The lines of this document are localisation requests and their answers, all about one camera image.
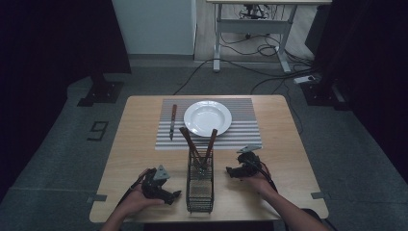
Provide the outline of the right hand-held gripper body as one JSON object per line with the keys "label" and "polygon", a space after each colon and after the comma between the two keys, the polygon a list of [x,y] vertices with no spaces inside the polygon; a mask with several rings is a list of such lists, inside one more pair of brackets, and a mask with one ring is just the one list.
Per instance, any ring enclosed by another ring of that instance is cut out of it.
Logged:
{"label": "right hand-held gripper body", "polygon": [[261,146],[247,145],[238,150],[238,161],[242,165],[242,173],[245,177],[255,175],[261,167],[260,158],[254,153],[254,150],[261,149]]}

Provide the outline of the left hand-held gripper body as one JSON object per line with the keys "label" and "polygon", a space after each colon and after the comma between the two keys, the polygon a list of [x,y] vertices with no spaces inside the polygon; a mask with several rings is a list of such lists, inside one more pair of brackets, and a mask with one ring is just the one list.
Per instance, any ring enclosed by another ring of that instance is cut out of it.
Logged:
{"label": "left hand-held gripper body", "polygon": [[170,193],[162,189],[162,185],[170,178],[162,165],[150,168],[142,181],[141,188],[146,198],[170,200]]}

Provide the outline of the black wire mesh cutlery basket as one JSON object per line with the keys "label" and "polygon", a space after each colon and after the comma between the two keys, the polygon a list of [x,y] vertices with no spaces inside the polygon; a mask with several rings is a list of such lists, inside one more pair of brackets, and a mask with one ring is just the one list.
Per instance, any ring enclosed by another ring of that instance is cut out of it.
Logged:
{"label": "black wire mesh cutlery basket", "polygon": [[198,154],[189,153],[186,203],[190,213],[211,213],[214,207],[214,163],[213,152],[198,149]]}

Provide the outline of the wooden-handled utensil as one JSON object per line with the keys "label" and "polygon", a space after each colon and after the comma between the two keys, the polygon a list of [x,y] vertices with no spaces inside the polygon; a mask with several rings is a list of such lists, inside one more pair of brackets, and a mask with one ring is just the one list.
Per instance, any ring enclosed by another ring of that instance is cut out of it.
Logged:
{"label": "wooden-handled utensil", "polygon": [[186,127],[181,127],[179,129],[181,134],[183,135],[184,139],[186,140],[188,147],[189,147],[189,155],[192,158],[192,164],[197,168],[197,169],[202,169],[202,163],[201,163],[201,158],[199,155],[199,152],[194,144],[194,142],[191,139],[190,131]]}
{"label": "wooden-handled utensil", "polygon": [[210,157],[211,151],[213,150],[213,146],[214,146],[216,138],[217,138],[217,129],[213,129],[212,134],[210,136],[208,146],[207,146],[206,155],[205,155],[205,158],[203,159],[203,162],[202,162],[202,166],[204,168],[207,168],[208,159]]}

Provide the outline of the person's left hand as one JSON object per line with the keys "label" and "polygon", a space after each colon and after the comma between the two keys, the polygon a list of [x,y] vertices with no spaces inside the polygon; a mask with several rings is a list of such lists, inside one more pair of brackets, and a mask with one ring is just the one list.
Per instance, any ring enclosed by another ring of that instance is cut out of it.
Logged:
{"label": "person's left hand", "polygon": [[141,185],[137,185],[127,195],[127,197],[121,203],[121,206],[124,208],[125,215],[129,216],[138,213],[145,208],[164,204],[165,202],[162,199],[146,198],[143,194]]}

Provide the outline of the person's right hand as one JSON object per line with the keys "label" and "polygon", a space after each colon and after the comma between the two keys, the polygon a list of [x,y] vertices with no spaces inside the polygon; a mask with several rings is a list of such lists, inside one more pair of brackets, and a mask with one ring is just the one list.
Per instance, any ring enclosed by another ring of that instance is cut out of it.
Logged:
{"label": "person's right hand", "polygon": [[242,180],[262,196],[269,196],[276,193],[276,190],[268,182],[267,178],[262,174],[256,174],[251,177],[244,177]]}

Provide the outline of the grey striped placemat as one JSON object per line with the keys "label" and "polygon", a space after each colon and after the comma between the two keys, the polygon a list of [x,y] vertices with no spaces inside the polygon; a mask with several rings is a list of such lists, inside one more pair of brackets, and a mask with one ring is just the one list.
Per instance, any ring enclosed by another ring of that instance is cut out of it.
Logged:
{"label": "grey striped placemat", "polygon": [[[188,148],[186,140],[179,131],[180,127],[186,127],[184,123],[184,113],[193,103],[204,100],[219,102],[227,107],[232,114],[232,124],[229,129],[221,135],[217,134],[215,149],[241,149],[247,145],[262,146],[260,130],[251,98],[166,98],[162,104],[156,136],[156,150],[183,150]],[[173,104],[177,105],[177,113],[174,136],[171,141],[169,138],[169,127]],[[190,132],[190,134],[196,146],[205,145],[210,140],[210,137],[199,137],[192,132]]]}

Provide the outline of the white plate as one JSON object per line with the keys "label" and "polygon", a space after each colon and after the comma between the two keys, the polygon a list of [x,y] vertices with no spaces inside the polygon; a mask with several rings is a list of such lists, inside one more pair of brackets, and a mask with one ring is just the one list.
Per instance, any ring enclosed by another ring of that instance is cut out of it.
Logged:
{"label": "white plate", "polygon": [[193,103],[186,109],[184,123],[190,132],[199,137],[209,138],[214,129],[219,135],[229,129],[232,114],[223,104],[204,100]]}

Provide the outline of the white power strip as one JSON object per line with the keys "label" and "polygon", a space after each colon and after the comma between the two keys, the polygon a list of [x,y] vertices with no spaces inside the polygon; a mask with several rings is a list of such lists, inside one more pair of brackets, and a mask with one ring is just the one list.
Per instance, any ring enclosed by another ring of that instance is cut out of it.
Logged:
{"label": "white power strip", "polygon": [[302,76],[302,77],[297,77],[293,79],[293,82],[295,84],[303,84],[303,83],[310,83],[316,81],[316,77],[313,75],[307,75],[307,76]]}

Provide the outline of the black stand base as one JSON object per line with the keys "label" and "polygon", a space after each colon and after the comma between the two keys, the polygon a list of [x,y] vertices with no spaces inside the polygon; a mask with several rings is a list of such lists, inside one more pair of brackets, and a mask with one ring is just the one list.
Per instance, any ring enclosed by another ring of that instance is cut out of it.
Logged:
{"label": "black stand base", "polygon": [[306,102],[309,106],[333,107],[337,111],[350,111],[349,90],[342,81],[331,84],[301,84]]}
{"label": "black stand base", "polygon": [[115,103],[123,82],[107,81],[103,74],[91,75],[92,86],[85,98],[81,98],[78,107],[91,107],[94,103]]}

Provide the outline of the white-legged desk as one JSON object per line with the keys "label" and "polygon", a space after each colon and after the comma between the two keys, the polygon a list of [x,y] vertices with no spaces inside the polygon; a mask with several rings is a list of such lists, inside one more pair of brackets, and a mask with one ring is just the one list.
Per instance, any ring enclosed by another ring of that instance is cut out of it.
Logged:
{"label": "white-legged desk", "polygon": [[[213,71],[220,71],[220,37],[223,33],[278,34],[282,40],[275,48],[278,61],[285,73],[291,69],[285,55],[285,48],[298,6],[327,6],[332,0],[206,0],[216,6],[216,41],[214,47]],[[272,19],[230,19],[222,17],[224,5],[289,5],[292,7],[287,20]]]}

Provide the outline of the dark curtain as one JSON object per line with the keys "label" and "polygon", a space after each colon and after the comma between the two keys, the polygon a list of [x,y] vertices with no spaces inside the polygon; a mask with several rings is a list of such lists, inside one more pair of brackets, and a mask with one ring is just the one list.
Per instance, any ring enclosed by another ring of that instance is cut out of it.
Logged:
{"label": "dark curtain", "polygon": [[408,0],[332,0],[315,65],[408,183]]}

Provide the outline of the wooden-handled table knife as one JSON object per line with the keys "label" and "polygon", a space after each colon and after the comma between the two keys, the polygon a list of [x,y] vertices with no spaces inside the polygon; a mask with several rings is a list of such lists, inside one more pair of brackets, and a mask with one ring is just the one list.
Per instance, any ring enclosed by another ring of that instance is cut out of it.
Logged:
{"label": "wooden-handled table knife", "polygon": [[177,113],[177,105],[173,104],[172,105],[172,112],[171,112],[171,121],[170,121],[170,127],[169,127],[169,138],[172,141],[173,136],[174,136],[174,126],[175,126],[175,120],[176,120],[176,113]]}

